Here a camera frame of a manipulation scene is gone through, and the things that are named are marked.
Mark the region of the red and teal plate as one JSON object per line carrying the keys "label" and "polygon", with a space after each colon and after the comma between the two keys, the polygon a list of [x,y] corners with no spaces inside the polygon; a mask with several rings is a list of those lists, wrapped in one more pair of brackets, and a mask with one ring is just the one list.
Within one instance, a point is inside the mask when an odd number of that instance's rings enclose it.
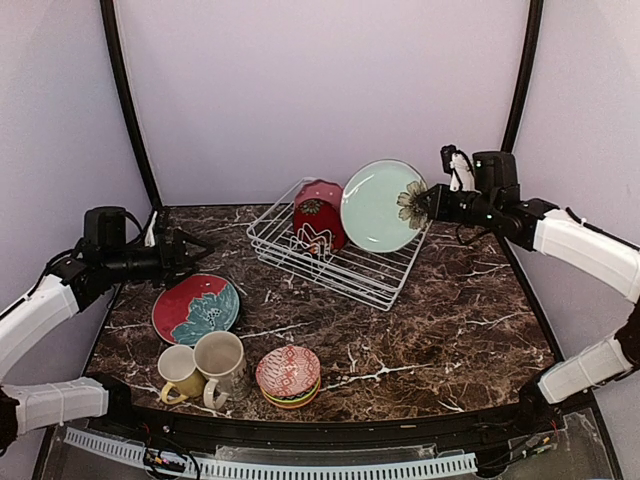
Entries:
{"label": "red and teal plate", "polygon": [[157,297],[151,323],[163,341],[194,346],[206,334],[230,331],[240,307],[240,295],[227,279],[195,274]]}

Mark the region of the light teal plate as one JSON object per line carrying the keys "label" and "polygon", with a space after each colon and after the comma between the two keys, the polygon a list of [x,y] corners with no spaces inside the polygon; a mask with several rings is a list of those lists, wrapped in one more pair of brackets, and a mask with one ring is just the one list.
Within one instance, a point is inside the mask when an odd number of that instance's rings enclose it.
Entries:
{"label": "light teal plate", "polygon": [[411,165],[396,159],[371,162],[343,189],[342,226],[352,243],[363,250],[398,251],[428,224],[417,203],[426,191],[424,178]]}

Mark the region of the white patterned mug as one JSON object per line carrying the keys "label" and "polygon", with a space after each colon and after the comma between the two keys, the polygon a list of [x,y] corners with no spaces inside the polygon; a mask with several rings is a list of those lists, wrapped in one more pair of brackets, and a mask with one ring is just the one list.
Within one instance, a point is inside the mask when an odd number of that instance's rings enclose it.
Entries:
{"label": "white patterned mug", "polygon": [[228,402],[243,400],[250,391],[245,348],[233,333],[216,331],[201,337],[193,349],[193,360],[206,380],[203,402],[220,411]]}

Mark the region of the yellow mug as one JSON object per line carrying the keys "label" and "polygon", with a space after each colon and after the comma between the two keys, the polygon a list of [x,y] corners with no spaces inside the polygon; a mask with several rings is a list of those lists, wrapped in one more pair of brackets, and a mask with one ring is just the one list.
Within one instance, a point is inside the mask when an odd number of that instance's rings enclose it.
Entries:
{"label": "yellow mug", "polygon": [[194,361],[194,350],[186,345],[173,345],[162,352],[157,369],[165,381],[160,394],[166,405],[196,399],[204,392],[205,378]]}

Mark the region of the red floral plate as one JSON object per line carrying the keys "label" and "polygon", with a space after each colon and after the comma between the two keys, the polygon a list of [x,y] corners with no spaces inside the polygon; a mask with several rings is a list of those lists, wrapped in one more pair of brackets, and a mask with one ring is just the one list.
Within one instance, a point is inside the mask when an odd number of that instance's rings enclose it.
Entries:
{"label": "red floral plate", "polygon": [[293,230],[296,237],[306,243],[330,235],[332,252],[341,250],[347,243],[339,213],[329,202],[321,199],[307,199],[295,207]]}

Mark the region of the blue and white bowl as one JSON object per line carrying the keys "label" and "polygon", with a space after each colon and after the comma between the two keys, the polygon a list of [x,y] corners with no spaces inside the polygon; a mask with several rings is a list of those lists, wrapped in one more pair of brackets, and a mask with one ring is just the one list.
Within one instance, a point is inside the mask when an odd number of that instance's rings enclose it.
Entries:
{"label": "blue and white bowl", "polygon": [[256,381],[277,396],[298,394],[312,387],[320,376],[320,361],[308,348],[288,345],[266,354],[256,367]]}

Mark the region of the white and red bowl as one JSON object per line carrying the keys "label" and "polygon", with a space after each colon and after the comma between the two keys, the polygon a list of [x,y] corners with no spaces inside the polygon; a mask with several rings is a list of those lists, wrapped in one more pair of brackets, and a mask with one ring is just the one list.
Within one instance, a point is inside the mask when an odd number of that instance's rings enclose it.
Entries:
{"label": "white and red bowl", "polygon": [[280,402],[280,403],[296,403],[298,401],[302,401],[303,399],[306,399],[310,396],[312,396],[320,387],[321,385],[321,378],[318,378],[315,382],[315,384],[308,388],[307,390],[300,392],[298,394],[292,394],[292,395],[285,395],[285,396],[277,396],[277,395],[272,395],[270,393],[268,393],[264,388],[260,388],[261,393],[268,398],[269,400],[272,400],[274,402]]}

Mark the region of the lime green bowl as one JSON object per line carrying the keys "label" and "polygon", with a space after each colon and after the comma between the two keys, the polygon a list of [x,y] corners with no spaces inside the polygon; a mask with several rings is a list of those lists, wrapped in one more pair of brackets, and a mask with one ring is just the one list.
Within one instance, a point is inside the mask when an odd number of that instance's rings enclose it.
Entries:
{"label": "lime green bowl", "polygon": [[308,393],[305,393],[301,397],[289,400],[277,399],[276,397],[270,396],[264,390],[261,390],[261,393],[270,404],[285,410],[292,410],[310,403],[317,396],[318,391],[319,385],[316,385],[313,389],[311,389]]}

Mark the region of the pink dotted scalloped plate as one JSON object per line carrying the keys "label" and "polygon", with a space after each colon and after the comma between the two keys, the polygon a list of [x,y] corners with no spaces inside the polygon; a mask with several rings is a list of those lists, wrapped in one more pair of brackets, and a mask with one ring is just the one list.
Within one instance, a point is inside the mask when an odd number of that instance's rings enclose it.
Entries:
{"label": "pink dotted scalloped plate", "polygon": [[305,183],[294,199],[294,206],[298,207],[307,200],[316,199],[328,202],[339,212],[343,187],[340,184],[317,179],[309,183]]}

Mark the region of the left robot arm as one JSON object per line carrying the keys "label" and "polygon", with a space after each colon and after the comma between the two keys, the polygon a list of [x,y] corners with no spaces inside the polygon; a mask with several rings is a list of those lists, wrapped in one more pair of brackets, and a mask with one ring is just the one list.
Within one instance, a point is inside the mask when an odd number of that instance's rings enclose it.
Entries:
{"label": "left robot arm", "polygon": [[[86,211],[76,245],[52,257],[36,283],[1,314],[1,372],[7,374],[48,333],[117,285],[150,281],[173,287],[212,254],[211,243],[172,229],[156,211],[128,239],[136,218],[125,208]],[[130,389],[107,374],[38,385],[1,384],[1,447],[32,430],[102,417],[120,436],[141,427]]]}

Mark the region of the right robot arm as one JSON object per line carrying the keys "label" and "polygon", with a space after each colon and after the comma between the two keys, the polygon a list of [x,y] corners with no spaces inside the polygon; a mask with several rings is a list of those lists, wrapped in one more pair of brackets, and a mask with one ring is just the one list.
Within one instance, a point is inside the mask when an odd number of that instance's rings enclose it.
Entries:
{"label": "right robot arm", "polygon": [[[515,157],[503,151],[467,156],[453,145],[441,150],[449,184],[415,198],[429,220],[482,227],[527,250],[562,260],[639,302],[639,248],[579,218],[570,208],[540,199],[523,200]],[[624,378],[639,369],[639,312],[633,310],[615,333],[536,376],[510,413],[521,434],[534,432],[549,405]]]}

